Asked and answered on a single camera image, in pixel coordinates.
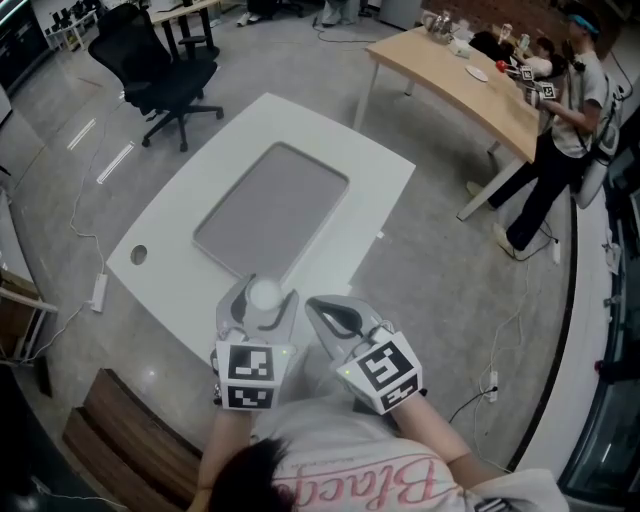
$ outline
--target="gray floor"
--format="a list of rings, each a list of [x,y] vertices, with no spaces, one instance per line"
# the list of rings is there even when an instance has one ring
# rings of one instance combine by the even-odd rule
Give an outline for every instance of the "gray floor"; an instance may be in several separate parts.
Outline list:
[[[15,222],[37,283],[60,308],[49,333],[90,298],[100,268],[94,242],[76,238],[68,227],[94,154],[76,225],[97,233],[108,256],[189,156],[261,94],[271,92],[351,124],[368,70],[363,44],[321,42],[311,18],[237,29],[233,20],[238,15],[225,17],[225,24],[214,29],[221,69],[203,100],[223,106],[226,117],[216,121],[213,115],[193,115],[186,154],[178,152],[174,124],[156,135],[150,148],[142,148],[142,134],[150,125],[131,105],[118,107],[120,83],[84,52],[57,54],[13,98],[15,112],[0,131],[2,165],[13,172],[4,186],[12,195]],[[191,23],[195,32],[198,19]],[[394,33],[364,20],[324,37],[380,39]],[[517,320],[502,329],[498,347],[513,350],[502,351],[495,363],[500,398],[495,404],[483,402],[477,411],[482,453],[504,465],[538,403],[560,332],[568,283],[568,195],[549,215],[562,241],[562,264],[555,266],[547,250],[528,264],[508,259],[491,239],[491,224],[512,220],[527,191],[500,212],[481,208],[466,222],[458,221],[455,214],[468,201],[465,181],[484,183],[494,172],[486,153],[492,141],[426,91],[404,96],[405,85],[401,77],[381,69],[363,132],[415,162],[417,169],[384,227],[384,238],[373,243],[358,270],[354,294],[370,300],[405,332],[424,364],[429,398],[448,417],[477,392],[496,328],[515,313],[528,275],[523,338]],[[96,126],[68,150],[93,118]],[[135,144],[133,151],[98,185],[96,177],[129,141]],[[505,150],[498,154],[501,162],[509,158]],[[532,245],[543,242],[536,238]],[[48,356],[54,400],[38,393],[30,370],[19,369],[17,375],[55,441],[70,408],[82,402],[97,370],[105,367],[113,368],[179,432],[204,444],[214,411],[210,369],[115,278],[109,282],[104,313],[85,308]],[[465,409],[455,424],[473,443],[474,407]]]

